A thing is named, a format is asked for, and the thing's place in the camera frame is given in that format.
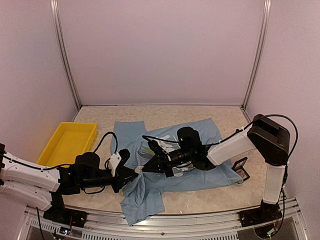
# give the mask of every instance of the beige table surface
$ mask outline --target beige table surface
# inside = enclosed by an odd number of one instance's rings
[[[97,123],[97,137],[93,150],[104,133],[114,129],[115,121],[144,121],[147,131],[175,124],[194,122],[212,118],[223,138],[232,134],[236,128],[247,124],[239,107],[233,106],[87,106],[82,107],[75,122]],[[111,155],[111,137],[108,136],[97,154],[101,158],[100,168]],[[263,196],[266,164],[257,150],[249,151],[232,161],[248,157],[244,168],[250,179],[243,184],[235,183],[215,189],[164,192],[162,199],[165,211],[162,214],[195,214],[228,211],[259,205]],[[64,203],[88,209],[122,212],[120,202],[124,199],[122,191],[114,193],[110,186],[99,194],[63,196]]]

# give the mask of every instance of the yellow tray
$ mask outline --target yellow tray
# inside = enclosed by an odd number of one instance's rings
[[[76,156],[89,152],[97,136],[97,124],[62,122],[45,146],[37,164],[74,164]]]

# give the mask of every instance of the blue cloth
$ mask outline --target blue cloth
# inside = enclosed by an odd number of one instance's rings
[[[153,156],[148,143],[142,135],[149,135],[161,139],[176,141],[177,130],[182,127],[192,127],[200,135],[202,144],[215,143],[221,140],[220,132],[211,118],[189,122],[152,131],[146,131],[143,122],[116,122],[114,133],[117,135],[118,149],[128,149],[130,158],[125,166],[131,169],[143,166]],[[179,148],[176,143],[161,142],[167,152]],[[150,215],[165,210],[161,194],[165,191],[196,191],[224,187],[236,182],[242,182],[242,178],[232,169],[230,160],[209,171],[201,171],[193,167],[184,169],[180,175],[166,177],[164,174],[142,172],[132,182],[123,188],[125,199],[121,207],[129,225],[143,221]]]

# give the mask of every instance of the black cable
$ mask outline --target black cable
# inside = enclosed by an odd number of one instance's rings
[[[103,135],[103,137],[101,138],[98,146],[96,146],[95,150],[93,151],[94,153],[98,150],[98,148],[100,147],[100,145],[102,144],[103,140],[105,139],[106,136],[108,135],[112,135],[114,137],[114,140],[115,140],[115,150],[114,150],[114,153],[117,152],[118,150],[118,139],[117,139],[117,136],[116,134],[113,132],[113,131],[108,131],[106,134]]]
[[[230,136],[226,137],[225,139],[222,139],[221,141],[218,142],[214,142],[214,143],[210,143],[210,144],[204,144],[203,146],[213,146],[213,145],[219,145],[222,144],[223,142],[229,140],[230,138],[232,138],[234,135],[238,134],[242,132],[242,130],[237,129],[237,131],[235,131],[234,133],[232,133]]]
[[[104,162],[104,168],[107,169],[109,166],[110,157]]]
[[[291,154],[293,153],[294,149],[296,148],[297,142],[298,142],[298,128],[296,126],[296,124],[294,123],[294,121],[292,121],[289,117],[285,116],[285,115],[281,115],[281,114],[268,114],[268,115],[264,115],[261,117],[258,117],[257,119],[251,121],[247,126],[244,127],[244,129],[247,129],[251,124],[255,123],[256,121],[260,120],[260,119],[264,119],[264,118],[268,118],[268,117],[279,117],[279,118],[284,118],[287,119],[294,127],[295,130],[295,141],[294,144],[292,146],[292,149],[288,155],[288,159],[290,158]]]
[[[101,190],[99,190],[99,191],[93,191],[93,192],[86,192],[86,189],[84,189],[83,191],[84,191],[84,193],[85,194],[88,194],[88,195],[91,195],[91,194],[99,194],[99,193],[101,193],[103,190],[105,190],[105,186],[103,186],[103,187],[101,187],[102,189]]]
[[[296,148],[296,145],[297,145],[297,142],[298,142],[298,128],[296,126],[296,124],[294,123],[294,121],[292,121],[289,117],[285,116],[285,115],[281,115],[281,114],[268,114],[268,115],[264,115],[264,116],[261,116],[261,117],[258,117],[257,119],[251,121],[250,123],[248,123],[243,129],[237,129],[237,131],[235,131],[233,134],[231,134],[230,136],[228,136],[227,138],[221,140],[221,141],[218,141],[218,142],[215,142],[215,143],[211,143],[211,144],[205,144],[204,146],[213,146],[213,145],[218,145],[218,144],[221,144],[225,141],[227,141],[228,139],[232,138],[234,135],[246,130],[251,124],[255,123],[256,121],[258,120],[261,120],[261,119],[264,119],[264,118],[269,118],[269,117],[279,117],[279,118],[284,118],[284,119],[287,119],[294,127],[294,130],[295,130],[295,140],[294,140],[294,144],[292,146],[292,149],[290,151],[290,153],[288,154],[288,159],[290,158],[291,154],[293,153],[294,149]]]
[[[93,151],[94,153],[98,150],[98,148],[100,147],[101,143],[103,142],[103,140],[105,139],[106,136],[108,136],[109,134],[113,135],[114,139],[115,139],[115,150],[114,150],[114,153],[117,152],[118,150],[118,139],[117,139],[117,136],[114,132],[112,131],[109,131],[107,132],[103,137],[102,139],[100,140],[98,146],[95,148],[95,150]],[[22,166],[25,166],[25,167],[28,167],[28,168],[31,168],[31,169],[36,169],[36,170],[40,170],[40,171],[49,171],[49,170],[52,170],[52,169],[56,169],[56,168],[59,168],[59,167],[63,167],[63,166],[71,166],[72,164],[70,163],[64,163],[64,164],[60,164],[60,165],[57,165],[57,166],[51,166],[51,167],[37,167],[37,166],[32,166],[32,165],[29,165],[29,164],[26,164],[24,162],[20,162],[20,161],[17,161],[17,160],[14,160],[14,159],[11,159],[10,157],[7,157],[5,155],[2,155],[0,154],[0,157],[4,157],[5,159],[8,159],[9,161],[13,162],[13,163],[16,163],[16,164],[20,164]]]
[[[38,214],[38,223],[39,223],[39,229],[40,229],[41,237],[42,237],[42,240],[45,240],[45,236],[44,236],[44,233],[42,232],[42,227],[41,227],[39,208],[36,207],[35,209],[36,209],[36,213]]]
[[[286,194],[285,194],[285,191],[283,188],[281,188],[281,192],[283,194],[283,211],[282,211],[282,218],[281,218],[281,222],[280,222],[280,226],[277,228],[277,226],[274,227],[274,229],[276,229],[275,233],[274,234],[271,234],[270,236],[266,236],[266,237],[260,237],[259,238],[262,238],[262,239],[271,239],[273,238],[281,229],[282,227],[282,224],[284,223],[284,219],[285,219],[285,211],[286,211]]]
[[[72,165],[72,164],[69,164],[69,163],[64,163],[64,164],[60,164],[60,165],[57,165],[57,166],[51,166],[51,167],[47,167],[47,168],[41,168],[41,167],[32,166],[32,165],[29,165],[29,164],[26,164],[26,163],[23,163],[23,162],[20,162],[20,161],[11,159],[10,157],[7,157],[7,156],[2,155],[2,154],[1,154],[0,156],[1,156],[1,157],[4,157],[5,159],[8,159],[9,161],[11,161],[11,162],[13,162],[13,163],[20,164],[20,165],[23,165],[23,166],[28,167],[28,168],[31,168],[31,169],[41,170],[41,171],[49,171],[49,170],[56,169],[56,168],[59,168],[59,167],[62,167],[62,166],[71,166],[71,165]]]
[[[154,140],[158,140],[158,141],[163,141],[166,143],[172,143],[172,144],[178,144],[178,141],[171,141],[171,140],[165,140],[165,139],[161,139],[158,137],[154,137],[154,136],[148,136],[148,135],[142,135],[142,138],[147,140],[148,142],[150,141],[150,139],[154,139]]]

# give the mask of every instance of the white wall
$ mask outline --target white wall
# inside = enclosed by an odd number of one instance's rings
[[[81,102],[242,104],[263,8],[263,0],[59,1]]]
[[[35,162],[62,121],[76,114],[49,0],[0,1],[0,143]],[[25,205],[0,194],[1,240],[12,240]]]
[[[265,48],[248,105],[289,116],[299,142],[286,190],[296,196],[312,239],[320,228],[320,2],[273,0]]]

